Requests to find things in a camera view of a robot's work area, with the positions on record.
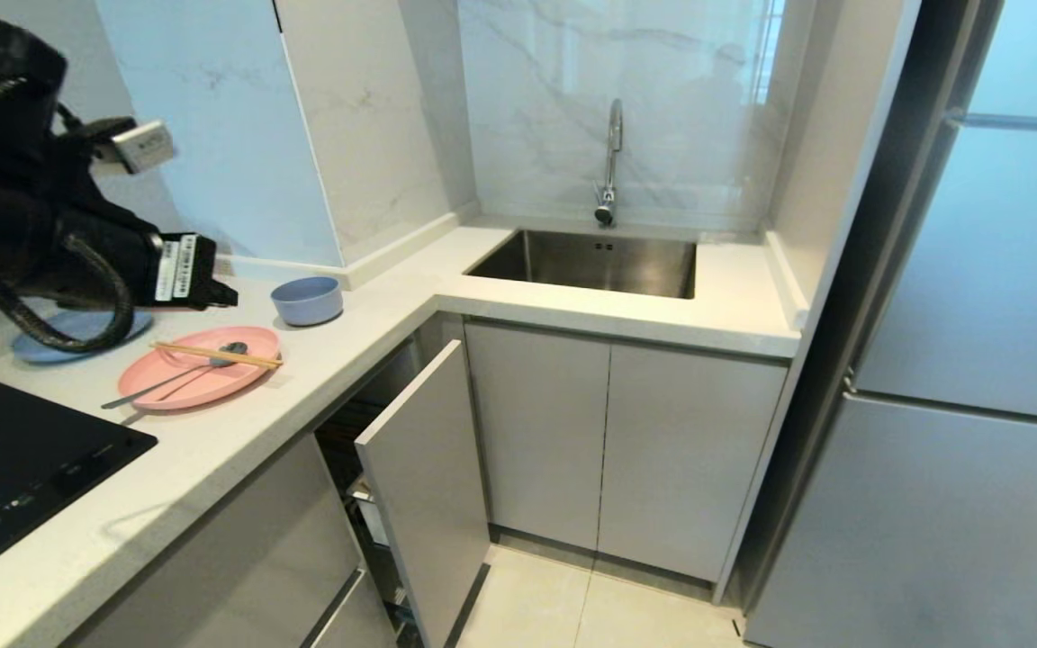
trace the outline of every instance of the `faucet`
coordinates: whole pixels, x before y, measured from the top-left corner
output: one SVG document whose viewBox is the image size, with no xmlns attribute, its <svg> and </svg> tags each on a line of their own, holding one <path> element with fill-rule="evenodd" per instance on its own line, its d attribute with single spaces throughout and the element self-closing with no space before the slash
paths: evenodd
<svg viewBox="0 0 1037 648">
<path fill-rule="evenodd" d="M 606 131 L 606 185 L 594 188 L 597 207 L 594 218 L 599 227 L 614 227 L 614 159 L 622 150 L 622 100 L 611 102 L 611 122 Z"/>
</svg>

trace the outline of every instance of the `spoon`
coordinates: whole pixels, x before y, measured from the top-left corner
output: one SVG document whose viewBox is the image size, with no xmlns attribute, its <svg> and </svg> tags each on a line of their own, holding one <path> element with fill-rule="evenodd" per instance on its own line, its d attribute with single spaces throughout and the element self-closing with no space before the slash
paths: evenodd
<svg viewBox="0 0 1037 648">
<path fill-rule="evenodd" d="M 226 353 L 247 353 L 247 343 L 223 344 L 220 345 L 219 350 L 225 350 Z M 152 391 L 160 389 L 160 387 L 167 385 L 167 383 L 169 383 L 170 381 L 177 381 L 177 378 L 184 377 L 186 376 L 187 373 L 193 372 L 196 369 L 215 369 L 219 368 L 219 366 L 231 366 L 234 364 L 235 361 L 233 360 L 222 360 L 222 358 L 211 358 L 205 365 L 191 366 L 191 368 L 187 369 L 185 372 L 175 373 L 173 376 L 166 378 L 166 381 L 162 381 L 161 383 L 156 383 L 156 385 L 149 386 L 145 390 L 139 390 L 131 395 L 124 395 L 124 397 L 119 398 L 119 400 L 112 400 L 111 402 L 107 402 L 103 405 L 103 410 L 114 410 L 115 406 L 125 405 L 128 402 L 139 400 L 139 398 L 144 397 L 144 395 L 147 395 L 148 393 L 151 393 Z"/>
</svg>

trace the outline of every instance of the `chopsticks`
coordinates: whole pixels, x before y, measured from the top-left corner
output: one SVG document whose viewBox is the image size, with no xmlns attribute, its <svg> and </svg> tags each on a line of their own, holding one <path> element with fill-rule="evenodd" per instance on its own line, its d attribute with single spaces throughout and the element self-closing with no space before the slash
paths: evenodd
<svg viewBox="0 0 1037 648">
<path fill-rule="evenodd" d="M 229 353 L 214 348 L 189 347 L 189 345 L 185 344 L 155 343 L 151 344 L 151 346 L 162 350 L 186 353 L 190 354 L 190 356 L 201 356 L 203 358 L 218 358 L 219 360 L 229 360 L 230 362 L 237 362 L 237 364 L 240 365 L 262 366 L 262 368 L 264 369 L 277 369 L 279 368 L 279 366 L 283 366 L 283 361 L 281 360 L 270 360 L 270 358 L 246 356 L 246 354 L 242 353 Z"/>
</svg>

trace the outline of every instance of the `gray cabinet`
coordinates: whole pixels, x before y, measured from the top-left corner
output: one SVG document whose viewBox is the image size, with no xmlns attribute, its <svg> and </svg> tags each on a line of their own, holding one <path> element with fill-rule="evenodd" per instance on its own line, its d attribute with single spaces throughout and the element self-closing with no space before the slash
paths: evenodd
<svg viewBox="0 0 1037 648">
<path fill-rule="evenodd" d="M 614 344 L 597 548 L 717 580 L 785 376 Z"/>
<path fill-rule="evenodd" d="M 65 645 L 296 647 L 358 564 L 342 504 L 313 440 L 303 438 Z"/>
<path fill-rule="evenodd" d="M 441 648 L 489 548 L 467 360 L 452 341 L 355 440 L 427 648 Z"/>
<path fill-rule="evenodd" d="M 400 391 L 388 390 L 390 405 L 355 447 L 420 635 L 438 648 L 489 548 L 460 341 Z M 66 645 L 390 648 L 391 620 L 349 524 L 319 448 L 305 434 Z"/>
<path fill-rule="evenodd" d="M 494 323 L 466 332 L 491 519 L 593 550 L 611 345 Z"/>
<path fill-rule="evenodd" d="M 786 366 L 466 325 L 495 524 L 717 580 Z"/>
</svg>

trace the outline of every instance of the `stainless steel sink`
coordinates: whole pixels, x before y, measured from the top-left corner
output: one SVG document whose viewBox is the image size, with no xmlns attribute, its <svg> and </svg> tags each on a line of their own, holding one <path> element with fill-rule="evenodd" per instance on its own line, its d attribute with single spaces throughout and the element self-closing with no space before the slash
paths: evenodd
<svg viewBox="0 0 1037 648">
<path fill-rule="evenodd" d="M 695 245 L 520 229 L 467 275 L 689 300 Z"/>
</svg>

